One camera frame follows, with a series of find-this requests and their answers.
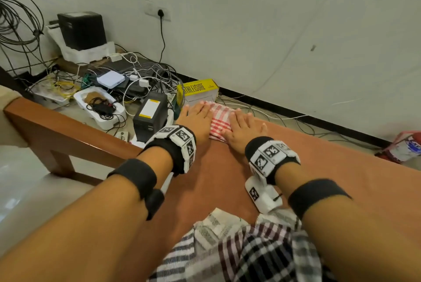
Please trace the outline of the black right forearm band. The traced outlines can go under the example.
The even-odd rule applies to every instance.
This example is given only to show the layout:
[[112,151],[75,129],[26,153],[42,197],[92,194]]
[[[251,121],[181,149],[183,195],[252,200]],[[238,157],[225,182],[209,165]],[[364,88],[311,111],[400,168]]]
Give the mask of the black right forearm band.
[[288,204],[297,217],[302,220],[307,210],[321,200],[332,196],[352,197],[335,181],[328,178],[310,180],[295,189],[288,198]]

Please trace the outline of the white flat router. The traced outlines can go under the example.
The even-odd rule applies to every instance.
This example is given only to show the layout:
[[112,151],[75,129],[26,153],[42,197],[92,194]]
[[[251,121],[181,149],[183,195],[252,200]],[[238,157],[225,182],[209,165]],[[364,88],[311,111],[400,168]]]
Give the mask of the white flat router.
[[109,71],[102,76],[97,77],[97,83],[108,89],[113,89],[124,81],[125,76],[116,71]]

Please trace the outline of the black cube device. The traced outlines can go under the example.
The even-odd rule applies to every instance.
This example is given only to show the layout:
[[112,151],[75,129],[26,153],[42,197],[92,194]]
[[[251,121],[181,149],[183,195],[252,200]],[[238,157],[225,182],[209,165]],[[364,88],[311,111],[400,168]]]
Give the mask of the black cube device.
[[67,47],[87,50],[105,45],[103,17],[92,11],[59,13],[58,24]]

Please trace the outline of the person's left forearm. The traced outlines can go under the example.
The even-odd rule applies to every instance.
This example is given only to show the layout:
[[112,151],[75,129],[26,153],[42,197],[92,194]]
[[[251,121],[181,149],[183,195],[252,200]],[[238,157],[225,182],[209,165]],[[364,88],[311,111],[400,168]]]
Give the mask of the person's left forearm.
[[115,174],[0,258],[0,282],[113,282],[149,212]]

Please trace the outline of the red white checked cloth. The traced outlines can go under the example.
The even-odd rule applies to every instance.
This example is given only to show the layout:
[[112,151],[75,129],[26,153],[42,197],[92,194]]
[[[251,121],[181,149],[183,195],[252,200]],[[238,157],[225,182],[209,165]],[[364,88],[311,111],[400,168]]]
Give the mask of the red white checked cloth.
[[209,138],[227,143],[222,133],[224,130],[232,131],[229,116],[235,110],[215,102],[206,101],[205,103],[210,104],[210,110],[213,111]]

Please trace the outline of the black network switch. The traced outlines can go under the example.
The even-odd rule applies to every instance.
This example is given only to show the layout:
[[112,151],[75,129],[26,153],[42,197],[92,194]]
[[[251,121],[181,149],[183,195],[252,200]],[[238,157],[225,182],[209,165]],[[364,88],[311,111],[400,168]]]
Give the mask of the black network switch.
[[[106,60],[103,63],[96,63],[94,65],[95,69],[90,68],[88,73],[92,74],[91,82],[96,87],[101,87],[105,90],[116,91],[120,93],[124,93],[126,97],[142,97],[147,93],[148,87],[140,86],[139,82],[135,82],[135,80],[139,79],[140,77],[152,77],[155,75],[155,71],[153,69],[154,62],[150,61],[138,61],[135,62],[127,61],[125,59],[121,59],[118,61],[111,61]],[[104,73],[109,71],[116,71],[125,76],[125,81],[118,86],[114,87],[113,89],[108,89],[106,87],[101,86],[97,83],[97,77],[102,76]]]

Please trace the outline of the white foam packing block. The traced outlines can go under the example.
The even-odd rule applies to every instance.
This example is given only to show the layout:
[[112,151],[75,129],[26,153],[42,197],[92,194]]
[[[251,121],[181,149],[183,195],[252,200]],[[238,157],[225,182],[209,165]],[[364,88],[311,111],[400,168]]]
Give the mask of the white foam packing block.
[[64,60],[72,62],[74,64],[89,64],[93,61],[100,61],[103,58],[108,57],[110,54],[116,53],[115,43],[113,41],[87,50],[72,49],[66,46],[63,35],[61,33],[61,29],[58,24],[47,25],[44,29],[44,33],[47,33],[49,37],[55,42],[55,44],[59,47]]

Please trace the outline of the person's right forearm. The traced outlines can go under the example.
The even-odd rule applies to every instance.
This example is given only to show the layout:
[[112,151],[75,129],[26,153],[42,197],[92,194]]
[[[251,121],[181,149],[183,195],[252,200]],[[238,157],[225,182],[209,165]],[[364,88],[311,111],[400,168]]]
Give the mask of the person's right forearm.
[[[314,179],[318,178],[293,162],[283,164],[275,174],[276,186],[287,199]],[[345,196],[321,200],[301,221],[338,281],[421,282],[421,249],[354,200]]]

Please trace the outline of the white marker wrist tracker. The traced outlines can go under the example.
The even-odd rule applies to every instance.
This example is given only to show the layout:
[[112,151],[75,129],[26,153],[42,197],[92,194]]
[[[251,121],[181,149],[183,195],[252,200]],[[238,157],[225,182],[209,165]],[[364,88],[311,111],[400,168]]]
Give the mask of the white marker wrist tracker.
[[268,214],[282,206],[281,194],[275,189],[275,174],[285,163],[301,164],[296,152],[283,141],[260,136],[251,140],[245,148],[251,177],[245,189],[261,214]]
[[166,150],[173,161],[173,176],[187,173],[196,158],[196,137],[182,125],[170,125],[161,128],[145,144],[144,150],[161,147]]

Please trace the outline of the white marker right wrist tracker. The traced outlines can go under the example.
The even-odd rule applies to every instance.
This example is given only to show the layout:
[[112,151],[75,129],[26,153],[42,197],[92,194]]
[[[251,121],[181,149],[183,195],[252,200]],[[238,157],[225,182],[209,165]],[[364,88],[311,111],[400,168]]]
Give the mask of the white marker right wrist tracker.
[[301,164],[296,152],[283,141],[260,136],[251,140],[245,148],[251,177],[245,189],[261,214],[268,214],[282,206],[281,194],[275,189],[275,174],[285,163]]

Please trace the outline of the red fire extinguisher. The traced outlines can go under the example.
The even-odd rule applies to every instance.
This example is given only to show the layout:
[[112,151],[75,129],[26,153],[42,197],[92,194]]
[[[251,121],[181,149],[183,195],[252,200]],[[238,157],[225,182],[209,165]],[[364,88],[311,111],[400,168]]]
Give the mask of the red fire extinguisher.
[[400,132],[389,146],[375,156],[397,164],[421,156],[421,130]]

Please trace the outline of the person's right hand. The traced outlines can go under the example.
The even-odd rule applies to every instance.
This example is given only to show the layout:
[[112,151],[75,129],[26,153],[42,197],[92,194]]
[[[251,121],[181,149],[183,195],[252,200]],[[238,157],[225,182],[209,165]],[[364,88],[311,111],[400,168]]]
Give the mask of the person's right hand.
[[230,124],[231,124],[231,129],[233,132],[233,138],[232,139],[225,139],[227,141],[227,144],[237,153],[239,153],[240,155],[244,155],[245,154],[245,148],[247,146],[247,144],[257,138],[257,137],[261,137],[261,136],[267,136],[267,133],[259,133],[257,131],[257,126],[259,126],[260,124],[258,124],[256,121],[256,118],[254,117],[254,115],[248,113],[248,117],[247,117],[247,124],[248,127],[247,128],[240,128],[238,125],[238,112],[242,111],[241,109],[237,109],[235,110],[235,112],[231,113],[229,116],[229,120],[230,120]]

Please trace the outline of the black box device yellow label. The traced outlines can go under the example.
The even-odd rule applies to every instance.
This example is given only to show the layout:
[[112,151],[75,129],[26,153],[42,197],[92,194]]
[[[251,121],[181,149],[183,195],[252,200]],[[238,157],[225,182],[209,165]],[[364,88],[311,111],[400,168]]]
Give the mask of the black box device yellow label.
[[168,117],[168,97],[165,93],[150,92],[133,117],[136,141],[146,143],[164,127]]

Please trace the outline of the white wall socket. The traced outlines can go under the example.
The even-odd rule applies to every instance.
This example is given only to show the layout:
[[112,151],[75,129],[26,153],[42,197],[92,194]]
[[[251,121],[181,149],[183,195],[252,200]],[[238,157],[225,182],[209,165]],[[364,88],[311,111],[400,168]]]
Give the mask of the white wall socket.
[[168,8],[160,7],[158,4],[148,0],[144,3],[144,13],[148,16],[171,22],[171,12]]

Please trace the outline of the black power adapter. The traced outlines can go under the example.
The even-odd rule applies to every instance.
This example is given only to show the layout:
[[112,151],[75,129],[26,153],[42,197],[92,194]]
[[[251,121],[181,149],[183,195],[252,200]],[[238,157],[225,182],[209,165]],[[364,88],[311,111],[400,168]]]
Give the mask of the black power adapter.
[[116,107],[112,102],[100,97],[92,98],[86,108],[89,111],[97,113],[104,120],[113,118],[114,112],[116,111]]

